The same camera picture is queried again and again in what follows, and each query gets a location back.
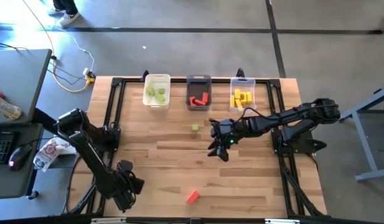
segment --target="concrete floor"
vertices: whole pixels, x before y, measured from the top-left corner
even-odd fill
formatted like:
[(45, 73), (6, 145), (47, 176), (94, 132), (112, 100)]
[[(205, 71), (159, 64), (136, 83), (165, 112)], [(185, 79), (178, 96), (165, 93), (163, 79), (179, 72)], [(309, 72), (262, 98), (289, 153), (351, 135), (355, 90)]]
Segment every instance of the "concrete floor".
[[(0, 2), (0, 42), (30, 49), (50, 48), (44, 32), (27, 8)], [(54, 19), (39, 2), (28, 0), (46, 26)], [(278, 29), (369, 30), (384, 17), (384, 0), (272, 0)], [(270, 29), (265, 0), (76, 0), (82, 18), (72, 27), (175, 27)], [(59, 66), (81, 75), (91, 59), (62, 32), (49, 32)], [(209, 74), (233, 76), (243, 67), (249, 77), (279, 77), (272, 35), (231, 33), (71, 32), (92, 52), (96, 75)], [(279, 34), (286, 76), (297, 78), (303, 101), (334, 99), (345, 111), (384, 87), (384, 35)], [(83, 84), (77, 83), (77, 89)], [(86, 110), (91, 88), (68, 93), (47, 74), (38, 107), (52, 117), (72, 108)], [(384, 222), (384, 178), (356, 183), (368, 171), (353, 121), (319, 126), (317, 139), (328, 144), (317, 153), (319, 174), (329, 215)], [(58, 215), (62, 212), (70, 169), (39, 172), (41, 196), (0, 200), (0, 220)]]

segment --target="green cube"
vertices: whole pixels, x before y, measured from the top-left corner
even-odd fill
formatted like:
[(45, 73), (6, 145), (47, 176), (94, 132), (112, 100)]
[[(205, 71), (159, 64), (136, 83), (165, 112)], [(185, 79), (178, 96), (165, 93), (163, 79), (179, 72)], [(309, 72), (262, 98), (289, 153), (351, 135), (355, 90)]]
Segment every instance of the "green cube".
[(192, 131), (198, 131), (199, 125), (198, 124), (192, 124)]
[(166, 93), (166, 89), (165, 88), (160, 88), (159, 89), (159, 93), (160, 94), (165, 94)]
[(154, 97), (160, 102), (164, 103), (166, 101), (166, 98), (163, 97), (161, 94), (155, 94)]
[(149, 96), (154, 96), (154, 88), (151, 86), (148, 86), (146, 88), (146, 92), (148, 93)]

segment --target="wooden tabletop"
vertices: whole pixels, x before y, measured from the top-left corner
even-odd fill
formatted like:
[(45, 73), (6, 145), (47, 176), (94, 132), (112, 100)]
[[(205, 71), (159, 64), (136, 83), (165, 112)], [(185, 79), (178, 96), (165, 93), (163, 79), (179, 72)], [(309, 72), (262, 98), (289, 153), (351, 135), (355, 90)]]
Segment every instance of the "wooden tabletop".
[[(88, 109), (88, 117), (95, 126), (103, 124), (111, 79), (96, 79)], [(300, 105), (296, 79), (280, 80), (286, 109)], [(133, 162), (133, 172), (145, 180), (145, 185), (136, 197), (136, 204), (126, 213), (119, 211), (112, 199), (108, 200), (105, 216), (285, 218), (279, 162), (273, 154), (270, 134), (242, 139), (228, 150), (228, 162), (207, 157), (207, 147), (212, 140), (208, 118), (221, 120), (240, 115), (229, 112), (229, 84), (212, 85), (212, 105), (208, 111), (186, 108), (185, 86), (172, 83), (170, 108), (150, 111), (142, 104), (143, 83), (126, 84), (121, 140), (113, 167), (122, 159)], [(270, 115), (264, 85), (256, 85), (255, 101), (258, 111)], [(192, 132), (192, 124), (199, 125), (197, 133)], [(302, 189), (316, 207), (326, 213), (315, 163), (306, 155), (297, 154), (296, 164)], [(91, 179), (90, 170), (80, 161), (71, 184), (70, 209), (82, 198)], [(200, 197), (188, 205), (186, 200), (193, 190), (198, 191)], [(291, 195), (297, 210), (294, 191)]]

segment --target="orange block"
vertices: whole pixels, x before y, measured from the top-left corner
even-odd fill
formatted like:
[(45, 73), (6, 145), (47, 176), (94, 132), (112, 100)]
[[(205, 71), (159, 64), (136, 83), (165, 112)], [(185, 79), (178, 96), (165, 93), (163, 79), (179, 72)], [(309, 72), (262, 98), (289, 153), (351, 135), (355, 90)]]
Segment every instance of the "orange block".
[(194, 96), (189, 97), (191, 106), (197, 106), (196, 104), (194, 104), (195, 99), (196, 99), (196, 97), (194, 97)]
[(203, 102), (208, 103), (208, 93), (203, 92)]
[(205, 105), (205, 102), (200, 101), (200, 100), (194, 100), (194, 103), (199, 105), (199, 106), (204, 106)]
[(196, 201), (196, 199), (199, 197), (199, 193), (197, 191), (193, 191), (192, 194), (189, 196), (189, 198), (187, 198), (186, 202), (189, 204), (189, 205), (192, 205), (194, 203), (194, 201)]

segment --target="person's foot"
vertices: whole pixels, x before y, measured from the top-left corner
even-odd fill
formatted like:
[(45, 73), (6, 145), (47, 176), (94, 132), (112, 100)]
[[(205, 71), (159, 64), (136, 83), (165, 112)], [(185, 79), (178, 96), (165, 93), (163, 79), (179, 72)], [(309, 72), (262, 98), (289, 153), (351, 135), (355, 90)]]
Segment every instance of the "person's foot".
[(65, 15), (59, 19), (59, 24), (61, 26), (67, 26), (67, 25), (71, 24), (79, 16), (80, 16), (79, 12), (74, 14), (74, 15), (70, 15), (70, 14), (65, 13)]
[(55, 15), (55, 14), (58, 14), (58, 13), (65, 13), (66, 10), (61, 10), (61, 9), (56, 9), (54, 7), (50, 8), (48, 11), (48, 15), (52, 16), (52, 15)]

